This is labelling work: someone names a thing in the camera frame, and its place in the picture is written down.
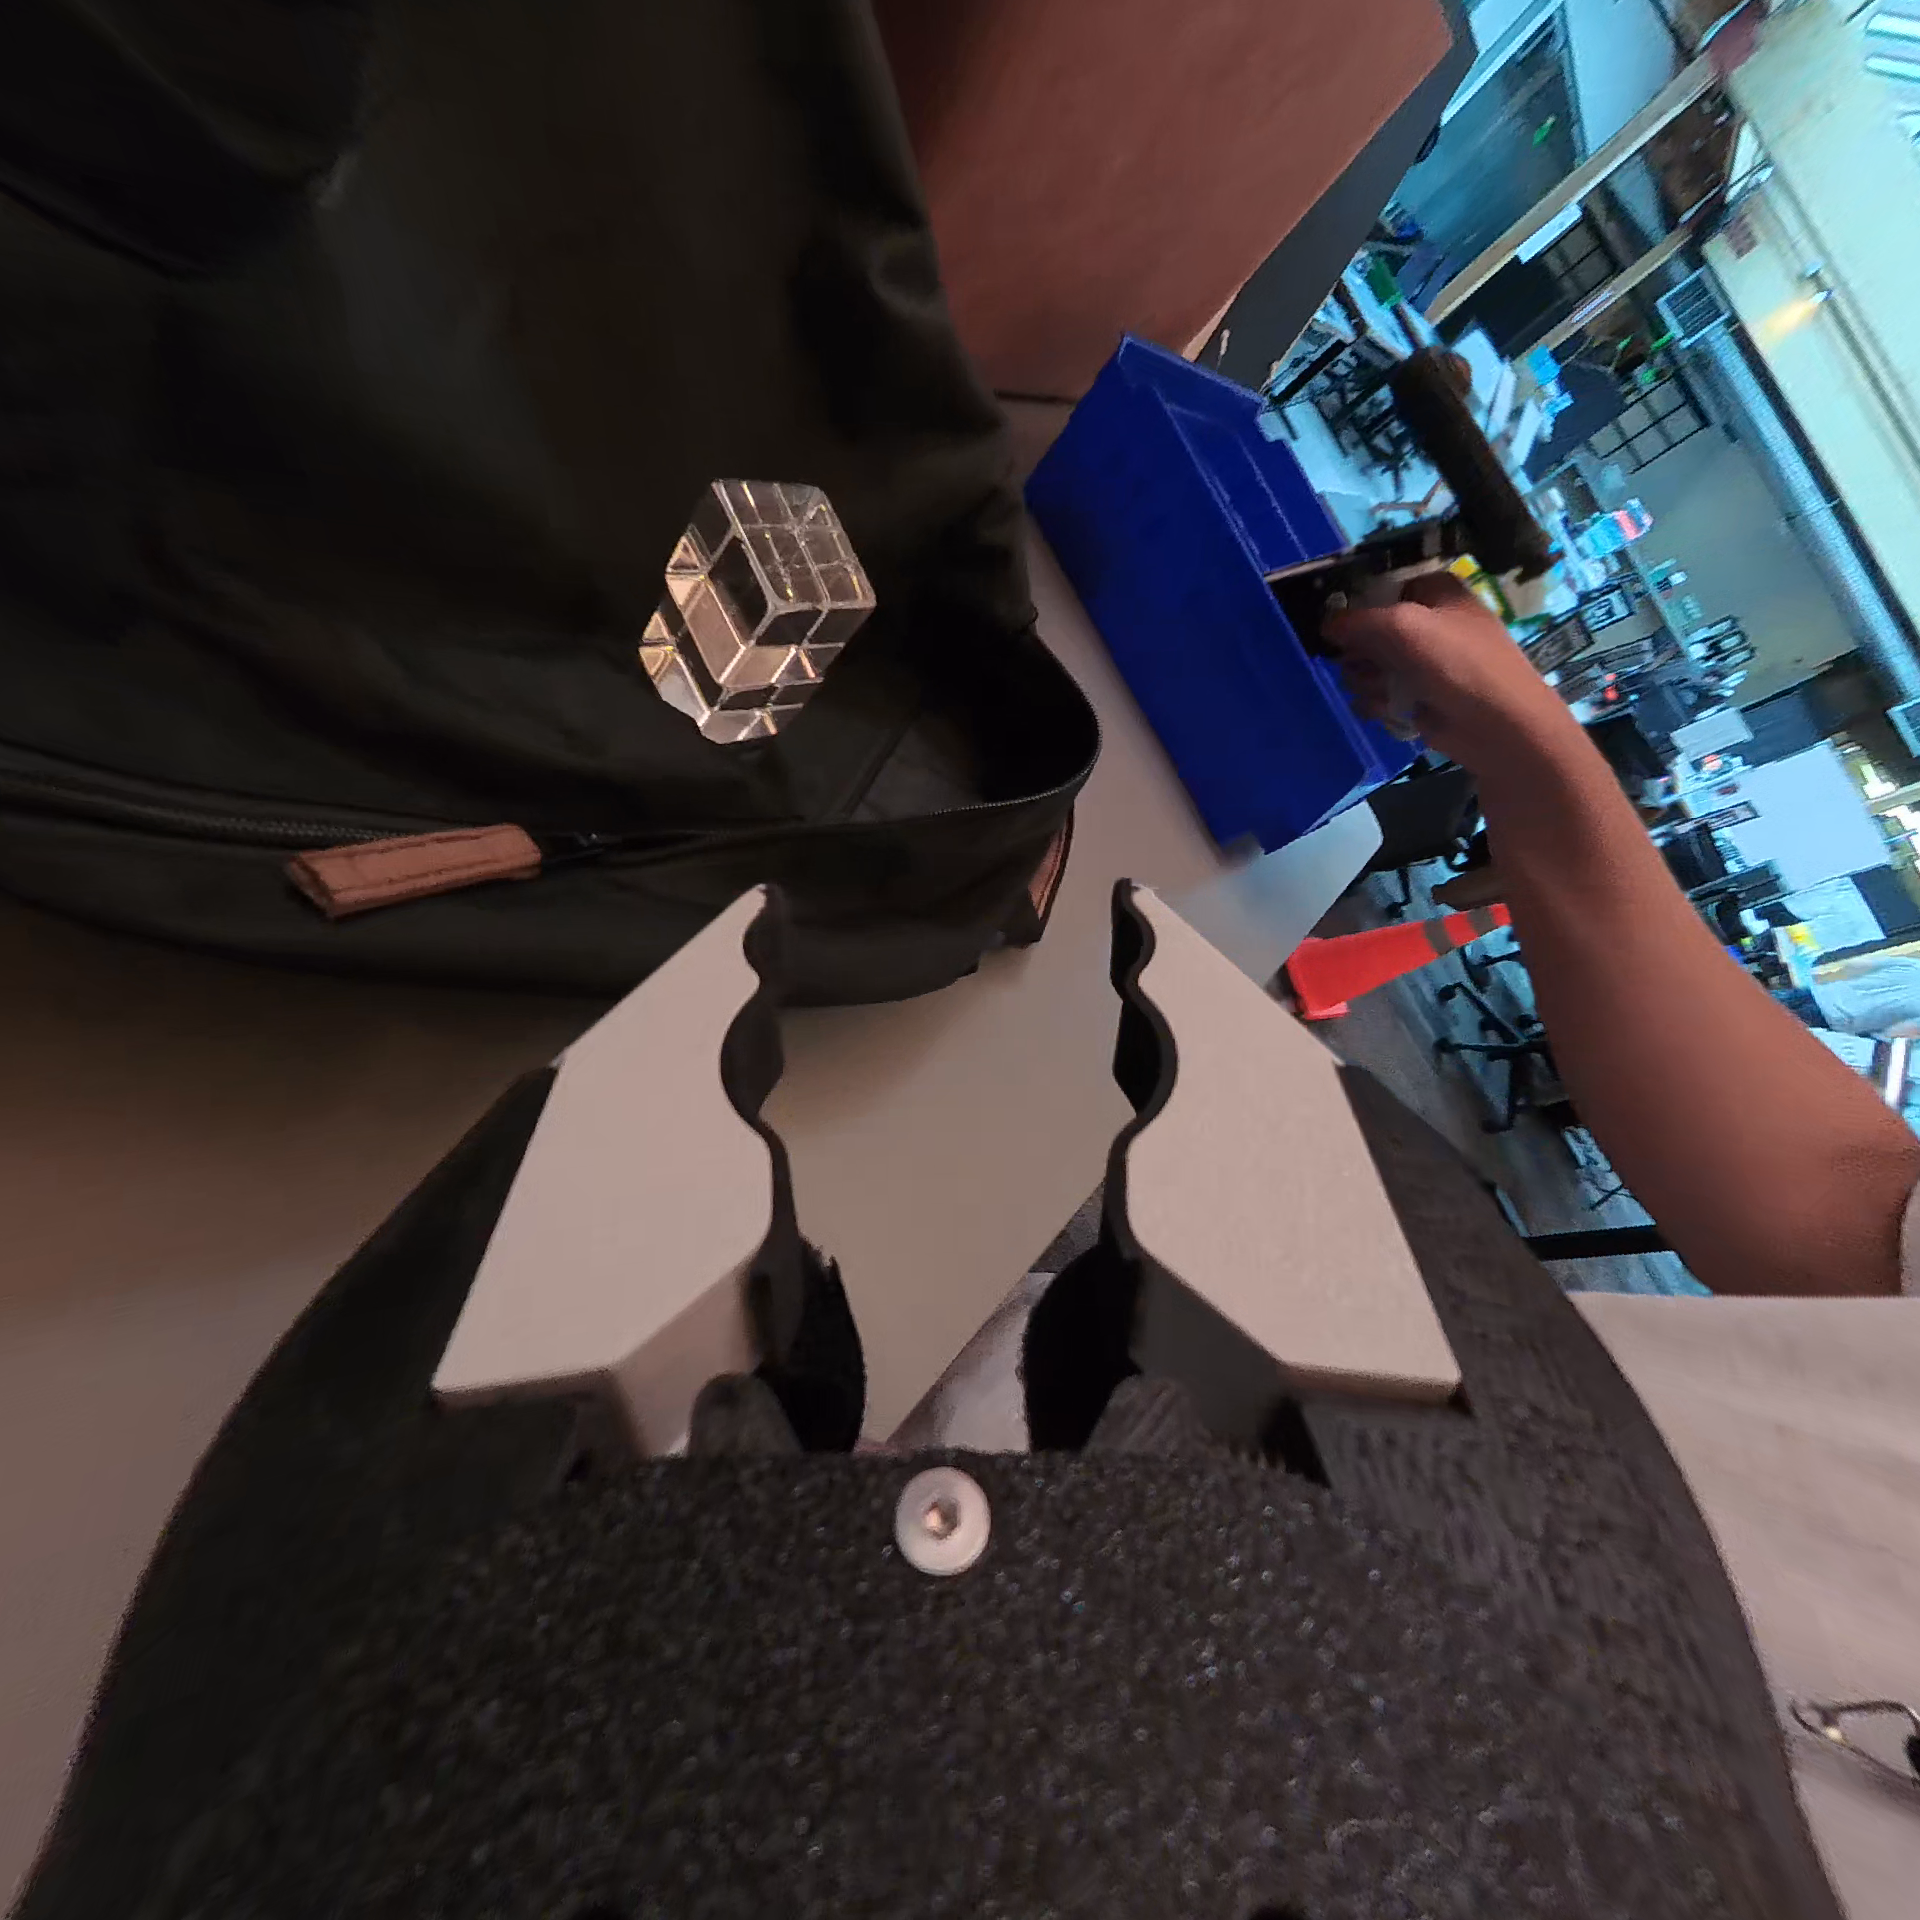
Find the brown partition board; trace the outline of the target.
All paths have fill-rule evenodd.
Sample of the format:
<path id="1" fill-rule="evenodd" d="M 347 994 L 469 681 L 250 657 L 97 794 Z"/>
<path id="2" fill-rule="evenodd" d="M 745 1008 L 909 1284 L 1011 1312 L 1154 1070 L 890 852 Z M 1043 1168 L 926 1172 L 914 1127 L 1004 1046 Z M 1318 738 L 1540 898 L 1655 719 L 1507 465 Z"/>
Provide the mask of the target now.
<path id="1" fill-rule="evenodd" d="M 955 331 L 1074 401 L 1186 349 L 1321 204 L 1403 163 L 1471 59 L 1461 4 L 880 1 Z"/>

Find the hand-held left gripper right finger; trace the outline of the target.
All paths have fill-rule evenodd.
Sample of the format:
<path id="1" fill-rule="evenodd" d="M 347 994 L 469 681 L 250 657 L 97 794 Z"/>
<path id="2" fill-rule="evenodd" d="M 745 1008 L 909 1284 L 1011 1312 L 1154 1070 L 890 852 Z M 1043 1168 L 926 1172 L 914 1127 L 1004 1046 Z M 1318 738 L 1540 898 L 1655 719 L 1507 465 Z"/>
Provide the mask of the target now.
<path id="1" fill-rule="evenodd" d="M 1463 1407 L 1463 1372 L 1350 1077 L 1158 891 L 1117 879 L 1111 1073 L 1125 1101 L 1092 1244 L 1021 1333 L 1036 1452 L 1085 1452 L 1117 1398 L 1282 1452 L 1310 1406 Z"/>

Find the black office chair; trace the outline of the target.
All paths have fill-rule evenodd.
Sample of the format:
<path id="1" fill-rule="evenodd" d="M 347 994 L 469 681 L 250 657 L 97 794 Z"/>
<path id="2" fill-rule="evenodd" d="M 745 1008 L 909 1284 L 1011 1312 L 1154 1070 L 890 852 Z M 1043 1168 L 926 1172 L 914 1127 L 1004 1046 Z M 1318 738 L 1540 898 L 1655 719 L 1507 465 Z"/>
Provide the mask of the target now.
<path id="1" fill-rule="evenodd" d="M 1488 998 L 1490 979 L 1490 970 L 1466 967 L 1435 987 L 1432 1059 L 1466 1088 L 1484 1138 L 1521 1125 L 1561 1135 L 1577 1115 L 1546 1028 L 1528 1005 L 1503 1010 Z"/>

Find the black backpack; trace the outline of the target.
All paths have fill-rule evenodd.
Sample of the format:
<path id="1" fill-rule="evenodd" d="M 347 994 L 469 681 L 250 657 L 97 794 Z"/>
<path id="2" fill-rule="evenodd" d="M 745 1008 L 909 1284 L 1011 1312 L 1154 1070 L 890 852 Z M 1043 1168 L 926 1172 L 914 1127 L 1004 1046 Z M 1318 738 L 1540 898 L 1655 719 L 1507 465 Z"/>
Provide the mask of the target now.
<path id="1" fill-rule="evenodd" d="M 1037 636 L 869 4 L 3 4 L 3 900 L 621 995 L 1034 946 L 1099 751 Z M 638 660 L 718 478 L 875 608 L 776 735 Z"/>

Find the orange traffic cone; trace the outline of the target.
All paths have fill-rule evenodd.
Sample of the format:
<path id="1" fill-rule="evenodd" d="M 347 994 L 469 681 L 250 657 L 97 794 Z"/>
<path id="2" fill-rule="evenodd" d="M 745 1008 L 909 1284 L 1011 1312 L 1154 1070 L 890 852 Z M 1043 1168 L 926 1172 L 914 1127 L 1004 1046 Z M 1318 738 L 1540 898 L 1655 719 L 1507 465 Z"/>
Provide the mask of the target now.
<path id="1" fill-rule="evenodd" d="M 1337 1019 L 1355 998 L 1419 972 L 1512 924 L 1505 903 L 1490 903 L 1416 921 L 1306 935 L 1284 962 L 1292 1010 L 1310 1023 Z"/>

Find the person's white shirt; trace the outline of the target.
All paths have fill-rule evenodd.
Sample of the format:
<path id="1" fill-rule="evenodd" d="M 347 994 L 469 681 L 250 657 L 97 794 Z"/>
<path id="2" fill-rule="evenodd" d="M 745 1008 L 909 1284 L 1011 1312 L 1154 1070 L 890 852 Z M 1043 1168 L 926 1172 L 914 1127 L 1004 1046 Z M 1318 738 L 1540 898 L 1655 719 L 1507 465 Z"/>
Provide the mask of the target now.
<path id="1" fill-rule="evenodd" d="M 1916 1299 L 1571 1303 L 1713 1535 L 1841 1913 L 1916 1915 Z"/>

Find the person's right hand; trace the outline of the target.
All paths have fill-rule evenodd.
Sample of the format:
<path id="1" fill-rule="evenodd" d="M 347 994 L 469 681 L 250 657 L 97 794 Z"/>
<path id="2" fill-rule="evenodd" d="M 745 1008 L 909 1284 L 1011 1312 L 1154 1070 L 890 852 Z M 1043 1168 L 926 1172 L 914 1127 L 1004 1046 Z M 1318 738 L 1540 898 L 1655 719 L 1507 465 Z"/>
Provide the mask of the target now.
<path id="1" fill-rule="evenodd" d="M 1503 622 L 1447 571 L 1329 614 L 1319 638 L 1357 718 L 1476 772 L 1576 729 Z"/>

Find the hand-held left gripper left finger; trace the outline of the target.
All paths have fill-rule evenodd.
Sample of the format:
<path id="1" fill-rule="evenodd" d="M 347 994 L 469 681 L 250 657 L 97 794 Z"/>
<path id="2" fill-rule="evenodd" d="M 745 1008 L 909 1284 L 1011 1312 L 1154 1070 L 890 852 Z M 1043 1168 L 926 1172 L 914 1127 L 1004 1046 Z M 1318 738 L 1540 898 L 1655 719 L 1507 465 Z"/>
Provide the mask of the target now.
<path id="1" fill-rule="evenodd" d="M 431 1388 L 587 1398 L 683 1452 L 712 1380 L 758 1380 L 797 1445 L 852 1452 L 868 1375 L 764 1106 L 783 1075 L 789 914 L 755 884 L 556 1057 Z"/>

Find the clear acrylic cube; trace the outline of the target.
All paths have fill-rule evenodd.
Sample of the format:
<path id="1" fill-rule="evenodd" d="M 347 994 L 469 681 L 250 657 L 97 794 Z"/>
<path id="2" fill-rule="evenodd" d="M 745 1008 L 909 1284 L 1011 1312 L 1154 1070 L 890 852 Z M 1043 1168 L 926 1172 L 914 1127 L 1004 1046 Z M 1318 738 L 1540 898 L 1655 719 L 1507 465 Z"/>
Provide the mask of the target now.
<path id="1" fill-rule="evenodd" d="M 873 609 L 826 492 L 718 478 L 673 542 L 636 660 L 707 744 L 740 747 L 804 711 Z"/>

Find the person's right forearm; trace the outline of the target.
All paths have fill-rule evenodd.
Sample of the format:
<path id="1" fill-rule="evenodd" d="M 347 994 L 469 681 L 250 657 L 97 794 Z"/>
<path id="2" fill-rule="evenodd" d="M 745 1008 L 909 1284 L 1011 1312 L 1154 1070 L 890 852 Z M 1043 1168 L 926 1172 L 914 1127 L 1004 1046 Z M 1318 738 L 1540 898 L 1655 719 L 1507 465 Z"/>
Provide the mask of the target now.
<path id="1" fill-rule="evenodd" d="M 1576 1112 L 1705 1287 L 1906 1294 L 1914 1129 L 1724 952 L 1571 719 L 1466 768 Z"/>

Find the blue plastic bin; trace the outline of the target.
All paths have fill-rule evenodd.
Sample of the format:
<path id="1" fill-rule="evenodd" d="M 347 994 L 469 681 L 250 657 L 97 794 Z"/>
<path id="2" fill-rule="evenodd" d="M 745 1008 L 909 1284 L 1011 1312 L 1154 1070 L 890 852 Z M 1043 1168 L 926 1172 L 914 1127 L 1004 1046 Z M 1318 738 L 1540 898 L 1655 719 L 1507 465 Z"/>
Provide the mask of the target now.
<path id="1" fill-rule="evenodd" d="M 1269 576 L 1348 542 L 1247 387 L 1125 334 L 1025 475 L 1025 510 L 1209 835 L 1272 852 L 1402 777 Z"/>

